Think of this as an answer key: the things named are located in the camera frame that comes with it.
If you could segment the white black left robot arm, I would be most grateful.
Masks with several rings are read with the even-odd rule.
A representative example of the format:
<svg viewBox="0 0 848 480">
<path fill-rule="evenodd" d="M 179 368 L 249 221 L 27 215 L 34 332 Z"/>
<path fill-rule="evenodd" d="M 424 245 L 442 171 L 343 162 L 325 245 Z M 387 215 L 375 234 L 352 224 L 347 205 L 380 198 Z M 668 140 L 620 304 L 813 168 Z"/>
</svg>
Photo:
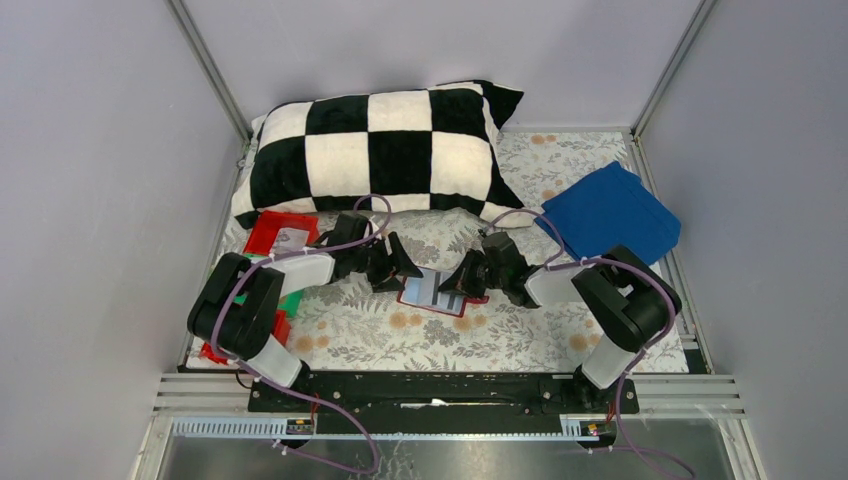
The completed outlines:
<svg viewBox="0 0 848 480">
<path fill-rule="evenodd" d="M 289 388 L 308 368 L 277 337 L 281 298 L 352 273 L 364 275 L 375 293 L 401 292 L 404 279 L 423 275 L 396 233 L 385 234 L 365 216 L 345 213 L 332 230 L 299 250 L 264 258 L 223 255 L 195 300 L 187 330 L 214 354 L 273 386 Z"/>
</svg>

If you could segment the grey striped credit card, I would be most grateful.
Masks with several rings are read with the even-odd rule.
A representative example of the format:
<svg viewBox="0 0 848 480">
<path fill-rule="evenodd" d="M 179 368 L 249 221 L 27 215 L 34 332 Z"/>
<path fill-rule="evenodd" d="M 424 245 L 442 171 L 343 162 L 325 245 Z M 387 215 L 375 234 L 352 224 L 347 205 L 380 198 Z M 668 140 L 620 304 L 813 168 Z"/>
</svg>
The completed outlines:
<svg viewBox="0 0 848 480">
<path fill-rule="evenodd" d="M 448 276 L 449 272 L 424 269 L 420 279 L 417 304 L 438 313 L 461 316 L 464 311 L 465 298 L 453 293 L 440 293 L 438 287 Z"/>
</svg>

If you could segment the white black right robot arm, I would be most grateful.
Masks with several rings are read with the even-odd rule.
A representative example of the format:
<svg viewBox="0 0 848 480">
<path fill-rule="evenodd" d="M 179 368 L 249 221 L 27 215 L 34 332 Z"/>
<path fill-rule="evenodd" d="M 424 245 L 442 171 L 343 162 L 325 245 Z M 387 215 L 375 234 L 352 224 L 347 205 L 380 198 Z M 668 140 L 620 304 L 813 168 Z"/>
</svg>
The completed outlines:
<svg viewBox="0 0 848 480">
<path fill-rule="evenodd" d="M 524 308 L 584 303 L 603 335 L 575 377 L 598 391 L 632 370 L 668 334 L 682 307 L 677 292 L 623 245 L 572 263 L 532 265 L 504 232 L 485 236 L 482 248 L 467 252 L 438 283 L 440 293 L 469 299 L 490 289 Z"/>
</svg>

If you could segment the red leather card holder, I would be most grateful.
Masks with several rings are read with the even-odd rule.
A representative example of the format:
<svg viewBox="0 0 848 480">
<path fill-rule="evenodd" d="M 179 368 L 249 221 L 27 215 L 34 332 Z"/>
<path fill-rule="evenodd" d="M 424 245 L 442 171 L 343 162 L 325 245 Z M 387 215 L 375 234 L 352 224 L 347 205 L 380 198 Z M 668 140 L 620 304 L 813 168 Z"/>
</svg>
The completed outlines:
<svg viewBox="0 0 848 480">
<path fill-rule="evenodd" d="M 464 315 L 468 305 L 480 306 L 489 302 L 488 296 L 474 299 L 440 292 L 438 288 L 450 276 L 450 272 L 429 268 L 423 268 L 422 272 L 421 278 L 403 279 L 404 289 L 397 296 L 399 304 L 459 318 Z"/>
</svg>

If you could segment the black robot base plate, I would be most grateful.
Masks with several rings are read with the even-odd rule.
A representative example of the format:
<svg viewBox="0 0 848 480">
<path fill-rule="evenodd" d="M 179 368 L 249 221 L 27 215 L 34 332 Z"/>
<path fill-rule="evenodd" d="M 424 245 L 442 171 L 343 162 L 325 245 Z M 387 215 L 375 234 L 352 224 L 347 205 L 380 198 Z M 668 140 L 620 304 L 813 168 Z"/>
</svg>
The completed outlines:
<svg viewBox="0 0 848 480">
<path fill-rule="evenodd" d="M 570 374 L 323 370 L 307 374 L 292 388 L 318 402 L 258 383 L 250 394 L 249 411 L 303 414 L 311 420 L 329 415 L 353 425 L 330 409 L 335 404 L 365 427 L 383 418 L 393 424 L 416 425 L 435 421 L 501 426 L 509 418 L 524 415 L 586 415 L 606 421 L 617 413 L 631 415 L 640 410 L 632 381 L 623 388 L 598 391 Z"/>
</svg>

